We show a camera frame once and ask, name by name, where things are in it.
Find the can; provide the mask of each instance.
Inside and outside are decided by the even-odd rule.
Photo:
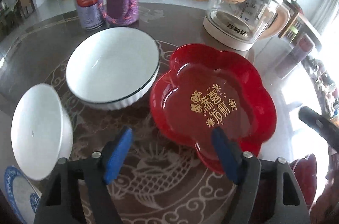
[[[92,30],[103,24],[98,0],[74,0],[82,28]]]

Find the curtain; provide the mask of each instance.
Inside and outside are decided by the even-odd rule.
[[[310,20],[313,27],[323,34],[325,28],[333,22],[339,12],[339,0],[324,0],[315,15]]]

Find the red flower-shaped tray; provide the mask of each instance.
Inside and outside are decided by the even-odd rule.
[[[255,67],[237,53],[203,44],[178,48],[169,65],[150,96],[160,131],[177,144],[194,147],[217,173],[224,172],[211,143],[216,126],[257,156],[273,135],[277,116]]]

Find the brown tabletop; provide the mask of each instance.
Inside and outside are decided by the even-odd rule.
[[[169,4],[141,3],[139,21],[132,27],[150,34],[161,54],[159,75],[168,70],[171,53],[187,43],[205,43],[231,50],[212,38],[203,28],[205,11]],[[165,139],[156,128],[149,110],[149,93],[128,108],[99,111],[84,106],[68,89],[65,69],[75,48],[94,31],[81,28],[76,12],[53,17],[29,28],[13,45],[0,69],[0,109],[13,115],[21,96],[33,85],[46,82],[58,92],[71,117],[74,144],[71,160],[85,158],[114,139],[123,125],[130,126],[135,141],[117,179],[108,186],[125,223],[220,223],[235,186],[199,161],[194,150]],[[301,65],[284,79],[275,67],[290,51],[276,37],[257,42],[241,52],[254,63],[277,109],[277,128],[262,146],[259,157],[288,161],[314,153],[318,161],[318,191],[324,187],[328,168],[327,143],[298,120],[298,108],[308,105],[319,112],[313,85]],[[299,85],[301,92],[296,91]],[[88,223],[94,223],[88,208],[86,188],[79,182]]]

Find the tilted white bowl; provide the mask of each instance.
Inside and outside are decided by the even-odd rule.
[[[66,68],[69,89],[96,109],[124,108],[140,99],[159,71],[159,50],[145,32],[128,27],[100,31],[82,42]]]
[[[22,96],[14,112],[11,139],[19,167],[33,180],[46,178],[59,158],[69,158],[72,124],[52,86],[37,84]]]

